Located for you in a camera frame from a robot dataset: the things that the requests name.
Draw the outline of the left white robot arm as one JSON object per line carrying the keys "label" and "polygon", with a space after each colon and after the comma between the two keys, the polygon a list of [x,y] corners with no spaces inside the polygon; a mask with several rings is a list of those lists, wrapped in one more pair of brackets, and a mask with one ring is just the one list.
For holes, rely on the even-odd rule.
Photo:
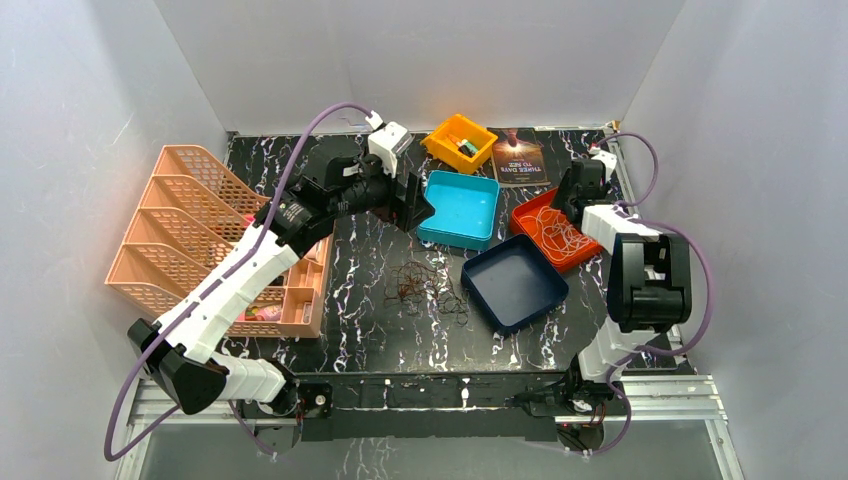
{"label": "left white robot arm", "polygon": [[156,320],[138,319],[127,332],[138,355],[132,373],[150,375],[185,414],[218,400],[255,401],[275,416],[293,412],[299,391],[290,370],[275,360],[219,354],[219,341],[262,290],[332,233],[337,219],[372,213],[409,231],[435,213],[420,176],[397,178],[395,148],[361,150],[336,138],[311,153],[316,172],[282,180],[198,286]]}

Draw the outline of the orange square tray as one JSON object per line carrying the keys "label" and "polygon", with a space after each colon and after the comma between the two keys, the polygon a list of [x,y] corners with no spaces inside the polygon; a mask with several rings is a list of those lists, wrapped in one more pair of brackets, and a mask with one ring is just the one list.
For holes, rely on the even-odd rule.
{"label": "orange square tray", "polygon": [[599,254],[602,247],[551,208],[556,191],[554,188],[513,208],[509,228],[513,234],[528,236],[548,262],[565,273]]}

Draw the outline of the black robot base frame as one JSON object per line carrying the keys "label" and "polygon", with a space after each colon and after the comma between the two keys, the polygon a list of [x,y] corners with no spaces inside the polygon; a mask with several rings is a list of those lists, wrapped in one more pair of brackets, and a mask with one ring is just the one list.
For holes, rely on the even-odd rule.
{"label": "black robot base frame", "polygon": [[620,382],[585,381],[565,371],[302,374],[281,406],[239,401],[235,411],[269,440],[293,428],[295,442],[393,437],[496,438],[555,442],[581,451],[605,440],[604,424],[624,418]]}

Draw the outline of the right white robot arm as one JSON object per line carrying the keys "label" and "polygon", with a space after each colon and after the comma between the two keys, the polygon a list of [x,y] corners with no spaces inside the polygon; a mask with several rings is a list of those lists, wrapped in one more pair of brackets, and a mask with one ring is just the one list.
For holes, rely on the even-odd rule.
{"label": "right white robot arm", "polygon": [[563,387],[565,405],[590,413],[608,380],[620,378],[626,358],[691,315],[691,246],[682,235],[652,228],[607,199],[607,167],[573,161],[551,207],[610,254],[607,316],[576,357],[577,377]]}

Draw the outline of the cyan square tray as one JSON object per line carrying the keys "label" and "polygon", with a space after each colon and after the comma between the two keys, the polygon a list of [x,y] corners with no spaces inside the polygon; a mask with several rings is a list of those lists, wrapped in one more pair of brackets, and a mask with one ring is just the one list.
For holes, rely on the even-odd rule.
{"label": "cyan square tray", "polygon": [[430,173],[426,200],[433,216],[417,227],[423,242],[473,251],[489,246],[500,187],[496,180],[442,170]]}

